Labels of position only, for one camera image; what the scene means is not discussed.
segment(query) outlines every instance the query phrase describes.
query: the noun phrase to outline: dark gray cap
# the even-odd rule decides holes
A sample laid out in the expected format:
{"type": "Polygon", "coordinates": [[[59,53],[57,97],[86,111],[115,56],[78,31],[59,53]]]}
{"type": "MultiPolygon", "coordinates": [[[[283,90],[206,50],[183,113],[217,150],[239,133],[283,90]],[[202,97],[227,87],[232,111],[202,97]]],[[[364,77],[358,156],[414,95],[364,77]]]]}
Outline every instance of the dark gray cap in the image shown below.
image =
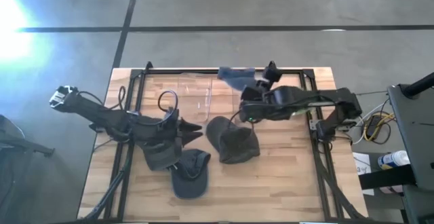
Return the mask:
{"type": "Polygon", "coordinates": [[[215,117],[209,122],[206,136],[219,152],[222,163],[242,163],[260,155],[255,132],[251,128],[236,126],[223,116],[215,117]]]}
{"type": "Polygon", "coordinates": [[[172,187],[176,197],[194,199],[202,196],[208,188],[207,164],[211,155],[198,149],[182,152],[179,162],[169,167],[172,187]]]}

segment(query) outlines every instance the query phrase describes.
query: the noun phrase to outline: wooden table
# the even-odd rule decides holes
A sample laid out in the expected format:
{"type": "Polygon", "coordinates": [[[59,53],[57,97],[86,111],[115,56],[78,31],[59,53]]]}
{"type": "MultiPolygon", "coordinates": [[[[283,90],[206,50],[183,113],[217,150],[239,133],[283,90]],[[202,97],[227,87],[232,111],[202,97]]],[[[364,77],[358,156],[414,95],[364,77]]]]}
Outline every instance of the wooden table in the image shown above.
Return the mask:
{"type": "MultiPolygon", "coordinates": [[[[335,89],[329,67],[314,69],[320,90],[335,89]]],[[[127,87],[131,69],[114,69],[106,97],[106,106],[117,104],[120,86],[127,87]]],[[[212,77],[210,117],[232,116],[237,110],[239,92],[212,77]]],[[[300,86],[297,75],[284,75],[276,86],[300,86]]],[[[177,89],[178,75],[147,75],[141,113],[161,117],[157,98],[165,90],[177,89]]],[[[165,104],[170,104],[167,96],[165,104]]],[[[132,108],[136,98],[133,97],[132,108]]],[[[188,109],[179,108],[188,116],[188,109]]],[[[327,116],[333,108],[325,108],[327,116]]],[[[124,221],[323,221],[317,175],[305,115],[291,120],[263,121],[255,126],[261,155],[242,164],[226,165],[218,161],[218,153],[205,136],[186,148],[198,148],[212,154],[208,164],[209,187],[196,200],[180,200],[171,188],[169,172],[149,170],[142,150],[136,146],[125,205],[124,221]]],[[[99,135],[96,145],[108,139],[99,135]]],[[[116,144],[99,148],[92,156],[90,169],[79,209],[85,216],[100,200],[109,185],[116,144]]],[[[367,216],[355,161],[348,140],[333,142],[332,157],[339,187],[349,201],[367,216]]],[[[119,192],[115,194],[113,216],[116,215],[119,192]]],[[[332,205],[331,191],[328,199],[332,205]]]]}

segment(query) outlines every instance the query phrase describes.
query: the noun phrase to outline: gray floor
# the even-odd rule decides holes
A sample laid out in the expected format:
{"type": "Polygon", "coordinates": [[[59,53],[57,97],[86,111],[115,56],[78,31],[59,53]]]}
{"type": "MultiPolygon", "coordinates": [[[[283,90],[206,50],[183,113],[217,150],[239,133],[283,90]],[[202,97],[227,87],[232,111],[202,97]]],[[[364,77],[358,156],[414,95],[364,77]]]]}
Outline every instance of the gray floor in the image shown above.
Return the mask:
{"type": "MultiPolygon", "coordinates": [[[[129,0],[2,0],[4,26],[122,26],[129,0]]],[[[132,26],[434,24],[434,0],[137,0],[132,26]]],[[[76,217],[95,134],[78,115],[49,108],[59,85],[104,98],[120,33],[8,33],[0,36],[0,113],[36,143],[36,155],[10,223],[51,223],[76,217]]],[[[434,71],[434,31],[302,31],[261,33],[130,33],[121,67],[332,67],[336,85],[354,92],[385,90],[434,71]]],[[[360,96],[368,112],[385,94],[360,96]]],[[[383,146],[403,149],[397,128],[383,146]]],[[[370,214],[388,208],[367,199],[370,214]]]]}

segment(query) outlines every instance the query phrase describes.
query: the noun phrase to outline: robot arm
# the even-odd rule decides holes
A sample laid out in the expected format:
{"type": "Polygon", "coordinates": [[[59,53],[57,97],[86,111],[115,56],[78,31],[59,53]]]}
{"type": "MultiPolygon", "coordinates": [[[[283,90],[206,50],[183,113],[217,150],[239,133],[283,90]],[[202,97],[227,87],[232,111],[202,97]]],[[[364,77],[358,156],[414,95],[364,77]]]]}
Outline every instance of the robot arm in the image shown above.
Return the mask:
{"type": "Polygon", "coordinates": [[[76,113],[92,122],[90,128],[104,128],[118,142],[133,140],[143,151],[154,151],[155,145],[186,145],[202,135],[201,126],[179,117],[177,108],[165,111],[164,119],[143,116],[139,112],[106,108],[83,97],[76,87],[60,86],[50,99],[50,106],[60,112],[76,113]]]}
{"type": "Polygon", "coordinates": [[[357,97],[348,88],[304,91],[293,86],[279,86],[270,90],[273,83],[281,77],[274,62],[270,63],[262,76],[264,80],[257,81],[256,87],[245,87],[241,94],[239,118],[243,122],[290,119],[292,115],[312,107],[335,106],[327,119],[320,120],[315,125],[318,139],[329,141],[335,135],[337,127],[347,119],[361,115],[357,97]]]}

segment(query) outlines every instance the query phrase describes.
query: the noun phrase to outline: bright light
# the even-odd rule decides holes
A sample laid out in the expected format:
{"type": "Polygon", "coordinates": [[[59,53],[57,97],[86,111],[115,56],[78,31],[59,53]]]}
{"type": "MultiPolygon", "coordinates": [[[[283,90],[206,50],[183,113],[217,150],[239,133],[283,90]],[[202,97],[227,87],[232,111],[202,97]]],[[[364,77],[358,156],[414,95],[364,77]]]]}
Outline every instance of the bright light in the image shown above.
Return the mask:
{"type": "Polygon", "coordinates": [[[0,0],[0,64],[11,63],[14,58],[28,56],[32,46],[31,33],[17,33],[27,21],[16,0],[0,0]]]}

